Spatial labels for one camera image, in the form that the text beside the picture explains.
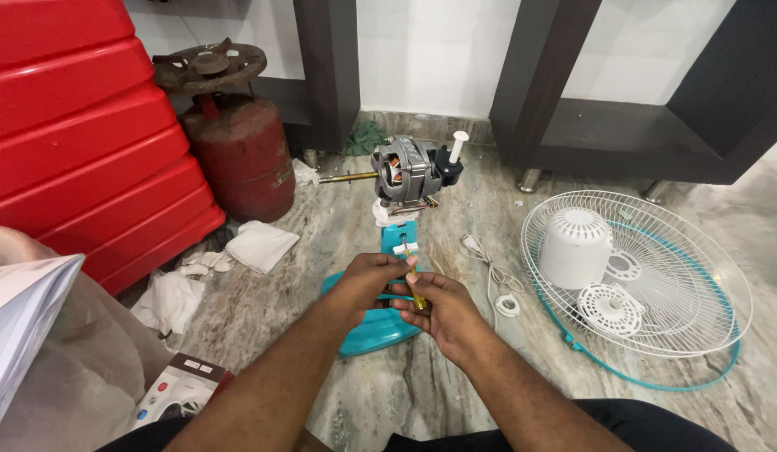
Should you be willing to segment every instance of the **product box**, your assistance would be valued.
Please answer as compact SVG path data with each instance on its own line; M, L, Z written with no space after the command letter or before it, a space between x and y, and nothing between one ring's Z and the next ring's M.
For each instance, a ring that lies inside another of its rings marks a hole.
M234 378L221 366L177 353L138 404L131 430L163 419L196 416Z

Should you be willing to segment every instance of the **hand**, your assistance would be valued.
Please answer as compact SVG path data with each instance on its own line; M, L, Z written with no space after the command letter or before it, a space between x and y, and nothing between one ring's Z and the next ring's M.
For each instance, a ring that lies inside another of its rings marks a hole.
M417 311L412 301L401 298L394 298L392 307L405 322L433 336L441 353L458 367L486 341L497 338L462 283L433 272L409 273L405 281L408 284L392 284L392 293L409 296L413 291L432 308Z
M393 279L402 277L416 265L416 256L404 260L379 252L361 253L352 260L343 276L324 298L354 315L360 324L367 309L375 307L377 296Z

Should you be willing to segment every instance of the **red plastic crate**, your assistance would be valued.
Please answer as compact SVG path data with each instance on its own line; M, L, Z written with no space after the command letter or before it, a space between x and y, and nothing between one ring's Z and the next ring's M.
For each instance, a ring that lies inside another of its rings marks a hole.
M223 222L118 0L0 0L0 225L116 293Z

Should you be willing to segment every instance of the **white knob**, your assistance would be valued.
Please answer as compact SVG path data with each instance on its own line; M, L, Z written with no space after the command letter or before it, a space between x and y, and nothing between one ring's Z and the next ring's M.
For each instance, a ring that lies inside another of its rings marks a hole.
M455 164L458 161L458 155L461 154L461 146L464 144L464 141L469 139L469 135L463 130L458 130L453 134L453 137L455 144L453 145L453 152L449 155L449 162Z

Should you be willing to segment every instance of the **metal furniture foot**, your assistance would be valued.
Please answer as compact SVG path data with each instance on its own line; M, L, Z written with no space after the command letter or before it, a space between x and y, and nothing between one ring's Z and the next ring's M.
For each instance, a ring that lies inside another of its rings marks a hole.
M315 170L318 167L318 152L316 152L316 149L302 149L302 152L305 158L305 165Z
M534 193L536 191L536 181L541 174L541 169L526 169L523 174L523 180L517 184L517 188L524 193Z
M652 204L659 204L662 202L661 196L664 190L670 186L669 180L654 180L654 183L650 184L647 190L642 191L640 196L643 200Z

